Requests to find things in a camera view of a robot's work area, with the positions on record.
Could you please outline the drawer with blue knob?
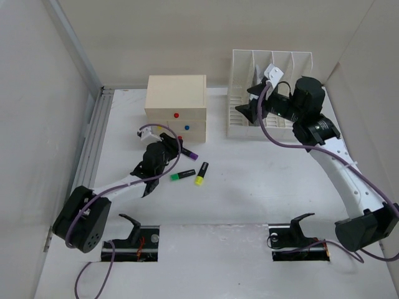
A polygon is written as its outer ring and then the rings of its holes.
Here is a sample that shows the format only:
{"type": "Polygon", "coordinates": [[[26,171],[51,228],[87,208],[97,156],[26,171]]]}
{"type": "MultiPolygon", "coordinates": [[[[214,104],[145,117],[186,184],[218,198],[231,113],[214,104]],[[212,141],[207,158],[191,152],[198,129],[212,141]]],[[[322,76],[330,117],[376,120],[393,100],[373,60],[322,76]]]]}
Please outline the drawer with blue knob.
{"type": "Polygon", "coordinates": [[[177,132],[205,132],[206,131],[206,121],[197,120],[169,120],[167,125],[175,133],[177,132]]]}

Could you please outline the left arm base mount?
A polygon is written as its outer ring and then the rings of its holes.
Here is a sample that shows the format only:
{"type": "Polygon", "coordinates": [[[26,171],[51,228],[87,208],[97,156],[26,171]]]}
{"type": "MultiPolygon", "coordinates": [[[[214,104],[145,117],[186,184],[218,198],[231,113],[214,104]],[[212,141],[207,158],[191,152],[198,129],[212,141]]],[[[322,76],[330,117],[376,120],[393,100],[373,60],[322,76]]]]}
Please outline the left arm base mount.
{"type": "Polygon", "coordinates": [[[113,239],[115,250],[111,244],[104,242],[100,254],[102,262],[157,262],[160,241],[160,227],[142,226],[136,219],[119,214],[131,223],[132,229],[124,239],[113,239]]]}

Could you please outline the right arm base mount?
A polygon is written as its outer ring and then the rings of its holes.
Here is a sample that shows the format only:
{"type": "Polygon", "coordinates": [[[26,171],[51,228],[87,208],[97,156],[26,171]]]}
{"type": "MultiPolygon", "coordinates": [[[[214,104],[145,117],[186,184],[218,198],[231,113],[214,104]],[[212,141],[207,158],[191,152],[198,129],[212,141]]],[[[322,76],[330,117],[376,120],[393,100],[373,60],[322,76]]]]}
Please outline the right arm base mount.
{"type": "Polygon", "coordinates": [[[330,261],[327,245],[316,237],[306,237],[300,226],[301,220],[313,215],[306,213],[289,223],[268,225],[267,246],[273,262],[330,261]]]}

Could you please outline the yellow cap black marker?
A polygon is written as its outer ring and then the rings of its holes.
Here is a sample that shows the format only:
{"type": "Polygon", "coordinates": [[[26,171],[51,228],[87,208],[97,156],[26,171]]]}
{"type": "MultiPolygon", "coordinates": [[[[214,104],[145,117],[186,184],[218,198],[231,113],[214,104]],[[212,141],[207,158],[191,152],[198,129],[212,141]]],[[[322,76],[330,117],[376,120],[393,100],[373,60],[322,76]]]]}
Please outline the yellow cap black marker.
{"type": "Polygon", "coordinates": [[[208,166],[209,166],[208,162],[203,162],[203,164],[201,165],[201,167],[199,169],[199,172],[198,172],[198,174],[196,176],[196,179],[195,179],[195,185],[196,186],[201,186],[203,184],[204,177],[205,177],[205,174],[207,172],[208,166]]]}

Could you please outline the green cap black marker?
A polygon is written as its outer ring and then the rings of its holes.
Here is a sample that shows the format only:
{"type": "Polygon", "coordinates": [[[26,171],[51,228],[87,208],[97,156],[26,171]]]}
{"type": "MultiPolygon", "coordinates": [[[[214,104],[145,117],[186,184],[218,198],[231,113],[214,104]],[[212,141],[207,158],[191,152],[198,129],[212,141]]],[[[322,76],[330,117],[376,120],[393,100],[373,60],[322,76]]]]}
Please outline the green cap black marker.
{"type": "Polygon", "coordinates": [[[195,176],[196,175],[196,171],[194,169],[189,169],[186,171],[181,171],[179,173],[175,173],[175,174],[171,174],[170,175],[170,180],[171,181],[177,181],[183,178],[188,178],[190,176],[195,176]]]}

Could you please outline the grey black booklet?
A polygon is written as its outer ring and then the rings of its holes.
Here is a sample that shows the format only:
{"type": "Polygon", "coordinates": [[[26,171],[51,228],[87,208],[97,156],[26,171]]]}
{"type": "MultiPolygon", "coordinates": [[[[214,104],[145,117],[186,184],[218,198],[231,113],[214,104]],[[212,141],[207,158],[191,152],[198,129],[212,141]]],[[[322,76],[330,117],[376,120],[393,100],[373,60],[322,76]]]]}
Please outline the grey black booklet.
{"type": "Polygon", "coordinates": [[[264,70],[256,64],[254,67],[254,75],[252,78],[252,87],[255,87],[256,85],[262,85],[264,80],[264,70]]]}

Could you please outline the purple cap black marker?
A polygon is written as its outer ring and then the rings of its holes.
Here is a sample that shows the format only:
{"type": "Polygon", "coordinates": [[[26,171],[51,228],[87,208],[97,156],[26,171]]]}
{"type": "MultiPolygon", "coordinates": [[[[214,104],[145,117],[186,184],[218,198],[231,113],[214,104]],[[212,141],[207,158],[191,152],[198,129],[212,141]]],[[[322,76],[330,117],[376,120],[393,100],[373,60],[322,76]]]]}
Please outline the purple cap black marker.
{"type": "Polygon", "coordinates": [[[183,154],[184,156],[188,157],[189,159],[192,159],[193,161],[196,161],[198,159],[197,154],[195,154],[194,152],[192,152],[184,147],[181,148],[180,153],[183,154]]]}

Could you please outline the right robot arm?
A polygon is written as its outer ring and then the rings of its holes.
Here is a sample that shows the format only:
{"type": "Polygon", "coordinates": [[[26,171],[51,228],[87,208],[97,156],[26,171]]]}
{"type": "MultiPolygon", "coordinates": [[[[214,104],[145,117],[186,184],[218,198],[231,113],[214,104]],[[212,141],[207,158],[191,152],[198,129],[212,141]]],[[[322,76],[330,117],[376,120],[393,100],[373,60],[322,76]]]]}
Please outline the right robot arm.
{"type": "Polygon", "coordinates": [[[398,223],[398,205],[368,180],[354,165],[340,132],[321,112],[325,99],[322,84],[301,77],[287,96],[278,92],[269,78],[247,89],[250,101],[236,106],[250,123],[259,123],[272,113],[292,122],[299,144],[322,167],[344,202],[348,219],[335,223],[339,242],[356,252],[388,237],[398,223]]]}

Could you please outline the drawer with yellow knob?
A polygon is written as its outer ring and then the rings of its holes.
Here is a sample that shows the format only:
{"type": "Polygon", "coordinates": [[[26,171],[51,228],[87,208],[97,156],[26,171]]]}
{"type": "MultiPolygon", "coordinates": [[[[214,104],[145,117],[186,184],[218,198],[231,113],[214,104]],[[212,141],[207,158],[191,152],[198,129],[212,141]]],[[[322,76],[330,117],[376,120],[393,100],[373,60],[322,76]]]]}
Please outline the drawer with yellow knob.
{"type": "Polygon", "coordinates": [[[152,123],[156,124],[155,130],[157,132],[168,132],[166,128],[168,128],[169,125],[166,120],[152,120],[152,123]]]}

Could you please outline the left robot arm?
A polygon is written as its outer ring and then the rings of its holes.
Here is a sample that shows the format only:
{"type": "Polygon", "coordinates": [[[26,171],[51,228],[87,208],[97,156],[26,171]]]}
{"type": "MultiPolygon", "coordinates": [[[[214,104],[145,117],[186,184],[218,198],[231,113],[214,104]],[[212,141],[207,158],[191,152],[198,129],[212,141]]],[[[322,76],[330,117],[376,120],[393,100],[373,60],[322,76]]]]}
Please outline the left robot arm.
{"type": "Polygon", "coordinates": [[[129,175],[112,184],[90,189],[76,187],[66,200],[52,225],[52,233],[65,241],[66,246],[83,253],[106,241],[110,231],[108,215],[116,204],[148,196],[159,185],[170,162],[177,162],[183,149],[181,137],[166,133],[146,147],[142,161],[129,175]]]}

